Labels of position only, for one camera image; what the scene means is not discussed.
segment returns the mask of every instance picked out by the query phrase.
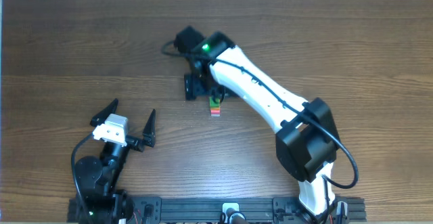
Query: wooden surface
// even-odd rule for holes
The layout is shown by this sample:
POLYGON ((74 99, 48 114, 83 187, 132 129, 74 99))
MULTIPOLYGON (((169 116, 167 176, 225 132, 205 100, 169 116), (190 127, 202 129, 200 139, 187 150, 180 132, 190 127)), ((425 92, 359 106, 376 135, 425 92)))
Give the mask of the wooden surface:
MULTIPOLYGON (((139 134, 119 187, 162 197, 296 196, 265 121, 240 99, 211 118, 185 102, 182 59, 160 46, 191 24, 240 44, 278 83, 332 108, 370 221, 433 219, 433 0, 3 0, 2 221, 65 221, 73 147, 115 97, 139 134)), ((77 158, 98 154, 86 144, 77 158)), ((333 178, 352 169, 339 152, 333 178)))

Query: green light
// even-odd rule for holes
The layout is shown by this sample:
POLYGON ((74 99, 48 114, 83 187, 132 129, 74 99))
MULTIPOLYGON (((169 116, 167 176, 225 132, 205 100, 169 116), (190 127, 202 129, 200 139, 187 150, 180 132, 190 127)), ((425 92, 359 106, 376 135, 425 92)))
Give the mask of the green light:
POLYGON ((204 51, 209 51, 210 47, 209 47, 208 44, 204 44, 204 45, 202 46, 202 49, 203 49, 204 51))

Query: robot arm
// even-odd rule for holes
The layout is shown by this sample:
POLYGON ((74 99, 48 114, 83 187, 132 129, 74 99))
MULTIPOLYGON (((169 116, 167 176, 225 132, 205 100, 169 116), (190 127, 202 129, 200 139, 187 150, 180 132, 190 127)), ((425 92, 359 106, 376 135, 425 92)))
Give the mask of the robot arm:
POLYGON ((339 147, 317 127, 308 125, 298 130, 302 123, 307 123, 303 118, 308 117, 339 140, 331 110, 325 102, 317 98, 308 103, 284 89, 220 32, 204 38, 189 26, 177 35, 174 46, 180 55, 164 49, 162 52, 187 58, 192 74, 185 75, 186 98, 237 95, 253 107, 276 134, 277 158, 298 180, 300 202, 317 221, 326 218, 328 208, 335 206, 335 195, 323 176, 330 179, 339 147))

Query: wood grain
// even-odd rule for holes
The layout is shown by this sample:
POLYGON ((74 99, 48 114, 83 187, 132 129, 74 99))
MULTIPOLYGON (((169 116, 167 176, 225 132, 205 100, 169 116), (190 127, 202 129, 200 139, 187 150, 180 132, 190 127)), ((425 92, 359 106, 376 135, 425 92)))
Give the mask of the wood grain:
MULTIPOLYGON (((332 108, 369 221, 433 219, 433 0, 3 0, 2 221, 65 221, 70 153, 113 98, 157 144, 120 187, 170 198, 295 196, 272 130, 240 99, 211 118, 184 101, 182 59, 160 46, 221 30, 278 83, 332 108)), ((85 145, 77 157, 98 154, 85 145)), ((333 178, 352 171, 339 152, 333 178)))

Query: black metal base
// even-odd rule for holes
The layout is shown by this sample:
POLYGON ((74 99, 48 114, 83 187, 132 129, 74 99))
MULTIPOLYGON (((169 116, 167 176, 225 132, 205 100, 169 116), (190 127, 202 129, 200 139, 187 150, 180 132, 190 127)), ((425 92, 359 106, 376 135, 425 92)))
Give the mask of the black metal base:
MULTIPOLYGON (((249 223, 306 223, 298 198, 193 198, 162 199, 159 197, 132 197, 140 210, 143 224, 159 223, 218 223, 224 203, 238 203, 249 223)), ((336 201, 348 204, 348 219, 367 221, 364 199, 338 197, 336 201)), ((75 200, 70 201, 67 222, 76 222, 75 200)))

